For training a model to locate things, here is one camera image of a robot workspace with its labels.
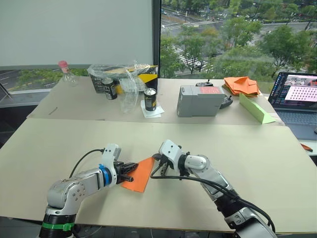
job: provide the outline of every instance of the screen display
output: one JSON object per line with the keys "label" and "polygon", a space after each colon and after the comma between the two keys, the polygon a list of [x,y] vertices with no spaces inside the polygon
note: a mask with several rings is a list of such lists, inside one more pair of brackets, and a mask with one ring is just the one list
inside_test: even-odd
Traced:
{"label": "screen display", "polygon": [[275,108],[317,110],[317,75],[279,73],[268,101]]}

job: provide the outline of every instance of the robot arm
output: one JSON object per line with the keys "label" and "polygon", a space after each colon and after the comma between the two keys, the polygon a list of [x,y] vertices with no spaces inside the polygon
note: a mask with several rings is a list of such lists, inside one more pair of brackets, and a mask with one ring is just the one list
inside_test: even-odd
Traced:
{"label": "robot arm", "polygon": [[138,164],[117,161],[121,149],[108,144],[103,152],[103,164],[97,169],[80,172],[71,178],[55,182],[49,189],[40,238],[71,238],[76,214],[88,196],[123,181],[133,181],[127,174]]}
{"label": "robot arm", "polygon": [[224,187],[226,190],[221,190],[217,186],[212,186],[212,184],[202,183],[203,188],[216,204],[218,211],[224,215],[225,222],[231,229],[236,230],[236,238],[277,237],[253,210],[257,207],[241,199],[232,185],[211,165],[206,156],[190,155],[189,152],[184,153],[181,147],[170,140],[166,140],[159,149],[159,155],[156,154],[154,157],[160,160],[160,166],[165,165],[163,167],[165,169],[170,166],[175,171],[180,172],[181,176],[193,174],[199,179]]}

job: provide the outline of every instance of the orange folded paper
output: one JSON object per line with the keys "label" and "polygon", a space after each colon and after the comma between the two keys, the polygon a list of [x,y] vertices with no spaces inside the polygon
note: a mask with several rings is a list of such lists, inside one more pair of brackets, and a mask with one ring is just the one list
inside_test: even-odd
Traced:
{"label": "orange folded paper", "polygon": [[224,78],[225,85],[230,91],[237,95],[243,93],[246,96],[255,96],[260,94],[258,84],[255,80],[251,80],[249,77],[228,77]]}
{"label": "orange folded paper", "polygon": [[129,176],[133,178],[133,182],[124,181],[121,186],[132,191],[144,192],[154,165],[154,159],[150,157],[140,161],[138,164],[137,169],[129,173]]}

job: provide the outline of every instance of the laptop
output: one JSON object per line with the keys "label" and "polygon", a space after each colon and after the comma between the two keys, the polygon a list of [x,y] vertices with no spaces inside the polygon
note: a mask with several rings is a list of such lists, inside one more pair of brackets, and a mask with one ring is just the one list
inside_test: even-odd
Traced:
{"label": "laptop", "polygon": [[268,101],[297,139],[317,140],[317,74],[280,72]]}

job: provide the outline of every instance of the beige tabletop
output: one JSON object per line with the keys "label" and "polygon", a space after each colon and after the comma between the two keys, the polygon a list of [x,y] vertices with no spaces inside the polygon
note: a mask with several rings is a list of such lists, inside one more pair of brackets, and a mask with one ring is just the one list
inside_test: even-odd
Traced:
{"label": "beige tabletop", "polygon": [[[242,124],[259,125],[260,123],[239,104],[239,97],[233,97],[233,103],[218,112],[215,117],[179,118],[176,114],[179,89],[181,85],[195,85],[204,79],[165,79],[158,80],[158,102],[165,113],[161,118],[144,118],[139,95],[137,106],[131,113],[124,114],[120,108],[120,98],[108,100],[104,94],[95,92],[89,77],[80,77],[76,87],[69,87],[60,81],[41,103],[29,115],[29,118],[43,119],[82,119],[82,120],[112,120],[132,122],[163,122],[163,123],[193,123],[193,124]],[[212,80],[215,86],[224,84],[223,80]],[[274,113],[271,104],[260,95],[253,98],[268,113]]]}
{"label": "beige tabletop", "polygon": [[[277,232],[317,231],[317,169],[285,126],[27,119],[0,150],[0,216],[41,220],[48,188],[87,151],[117,143],[119,160],[138,162],[165,139],[208,156],[242,198],[272,217]],[[91,154],[78,170],[100,161]],[[144,193],[105,188],[83,202],[76,222],[229,230],[199,183],[169,179],[150,179]]]}

